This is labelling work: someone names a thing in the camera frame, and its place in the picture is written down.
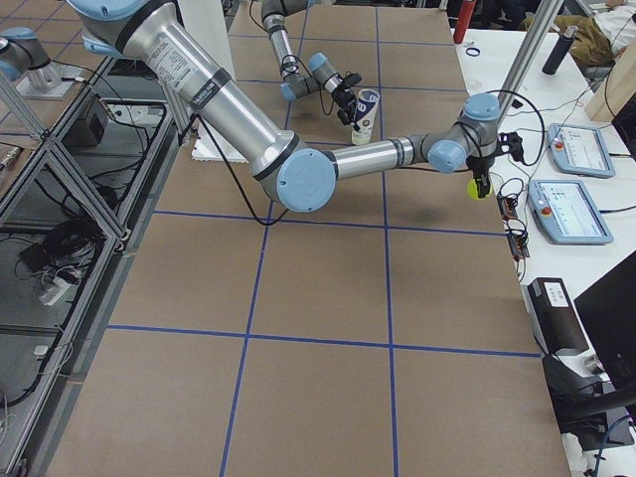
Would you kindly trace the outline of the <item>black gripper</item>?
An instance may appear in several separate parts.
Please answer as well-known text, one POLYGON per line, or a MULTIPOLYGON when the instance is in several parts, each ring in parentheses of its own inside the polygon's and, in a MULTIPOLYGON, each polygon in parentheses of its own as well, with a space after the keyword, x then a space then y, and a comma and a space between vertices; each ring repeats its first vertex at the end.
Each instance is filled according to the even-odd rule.
POLYGON ((469 156, 467 158, 467 167, 473 173, 475 198, 487 198, 490 196, 490 177, 488 173, 494 163, 494 155, 485 157, 469 156))
POLYGON ((354 121, 354 113, 351 110, 356 108, 357 98, 345 85, 338 85, 331 96, 339 106, 337 116, 343 125, 349 125, 354 121))

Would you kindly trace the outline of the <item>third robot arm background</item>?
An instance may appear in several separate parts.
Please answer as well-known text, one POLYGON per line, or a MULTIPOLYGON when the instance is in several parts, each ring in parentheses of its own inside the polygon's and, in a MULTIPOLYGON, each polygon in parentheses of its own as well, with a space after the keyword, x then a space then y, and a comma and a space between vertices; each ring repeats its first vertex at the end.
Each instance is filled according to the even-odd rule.
POLYGON ((61 99, 71 88, 36 33, 27 27, 1 32, 1 73, 30 99, 61 99))

